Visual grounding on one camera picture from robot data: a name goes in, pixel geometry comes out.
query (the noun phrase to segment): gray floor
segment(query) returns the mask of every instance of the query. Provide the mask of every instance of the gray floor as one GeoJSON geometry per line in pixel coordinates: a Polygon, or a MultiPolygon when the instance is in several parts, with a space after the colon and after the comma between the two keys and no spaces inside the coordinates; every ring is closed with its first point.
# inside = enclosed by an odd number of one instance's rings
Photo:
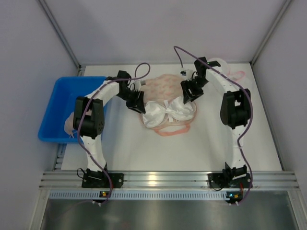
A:
{"type": "Polygon", "coordinates": [[[239,207],[224,201],[49,200],[43,230],[295,230],[286,192],[252,192],[239,207]]]}

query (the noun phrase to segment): white fabric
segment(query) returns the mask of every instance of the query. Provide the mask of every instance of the white fabric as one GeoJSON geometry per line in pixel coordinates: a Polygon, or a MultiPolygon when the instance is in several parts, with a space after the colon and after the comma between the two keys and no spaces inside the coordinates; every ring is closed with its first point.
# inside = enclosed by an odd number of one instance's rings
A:
{"type": "Polygon", "coordinates": [[[158,102],[149,101],[146,103],[145,111],[143,122],[147,128],[160,125],[164,121],[166,114],[177,121],[187,121],[193,118],[195,112],[190,102],[183,104],[182,96],[175,98],[167,108],[158,102]]]}

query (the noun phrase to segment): white satin bow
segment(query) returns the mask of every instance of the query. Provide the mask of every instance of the white satin bow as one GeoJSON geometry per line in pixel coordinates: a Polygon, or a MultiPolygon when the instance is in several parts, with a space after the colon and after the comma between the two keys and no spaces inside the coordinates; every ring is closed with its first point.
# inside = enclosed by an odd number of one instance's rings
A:
{"type": "Polygon", "coordinates": [[[154,101],[146,103],[143,122],[147,128],[160,125],[166,114],[168,114],[169,122],[172,122],[173,118],[177,121],[187,121],[194,116],[195,111],[191,103],[183,104],[182,96],[175,98],[170,104],[168,104],[168,101],[164,101],[164,103],[165,107],[154,101]]]}

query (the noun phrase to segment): blue bin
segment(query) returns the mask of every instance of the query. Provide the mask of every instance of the blue bin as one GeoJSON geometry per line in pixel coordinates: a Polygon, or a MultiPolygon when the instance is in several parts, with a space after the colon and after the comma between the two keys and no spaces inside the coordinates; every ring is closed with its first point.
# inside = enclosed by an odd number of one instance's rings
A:
{"type": "Polygon", "coordinates": [[[62,77],[54,85],[43,122],[38,132],[42,141],[78,142],[64,131],[65,120],[74,111],[78,96],[85,96],[97,89],[106,77],[62,77]]]}

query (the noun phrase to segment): white wall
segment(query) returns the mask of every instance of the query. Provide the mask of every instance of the white wall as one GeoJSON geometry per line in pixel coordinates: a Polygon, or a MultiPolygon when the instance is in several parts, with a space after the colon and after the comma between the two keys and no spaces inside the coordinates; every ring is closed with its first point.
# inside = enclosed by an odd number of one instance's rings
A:
{"type": "Polygon", "coordinates": [[[250,61],[283,1],[46,0],[81,64],[250,61]]]}
{"type": "Polygon", "coordinates": [[[283,163],[307,201],[307,1],[295,0],[254,68],[283,163]]]}
{"type": "Polygon", "coordinates": [[[35,0],[0,1],[0,229],[26,229],[55,144],[37,133],[54,82],[76,74],[35,0]]]}

